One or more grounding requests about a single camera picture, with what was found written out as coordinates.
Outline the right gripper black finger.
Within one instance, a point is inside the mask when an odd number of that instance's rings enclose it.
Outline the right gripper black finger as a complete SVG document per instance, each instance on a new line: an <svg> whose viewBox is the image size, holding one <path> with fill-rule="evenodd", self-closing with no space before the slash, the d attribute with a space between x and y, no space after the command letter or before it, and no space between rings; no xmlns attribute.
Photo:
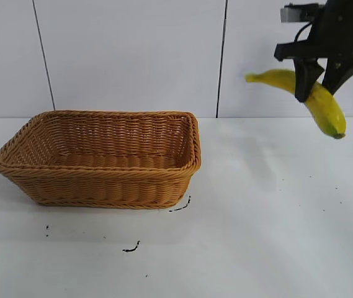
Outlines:
<svg viewBox="0 0 353 298"><path fill-rule="evenodd" d="M317 59L294 58L295 67L295 97L303 103L308 99L314 84L324 72L324 68L318 64Z"/></svg>
<svg viewBox="0 0 353 298"><path fill-rule="evenodd" d="M353 76L353 57L346 59L328 58L322 85L334 95Z"/></svg>

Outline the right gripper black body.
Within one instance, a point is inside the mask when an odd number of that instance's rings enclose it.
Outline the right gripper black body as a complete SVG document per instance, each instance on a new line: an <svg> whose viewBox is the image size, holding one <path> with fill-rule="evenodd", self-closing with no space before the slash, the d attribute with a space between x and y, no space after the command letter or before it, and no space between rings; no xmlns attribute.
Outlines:
<svg viewBox="0 0 353 298"><path fill-rule="evenodd" d="M280 19L308 22L311 29L305 40L278 43L274 52L277 60L353 57L353 1L290 3L281 8Z"/></svg>

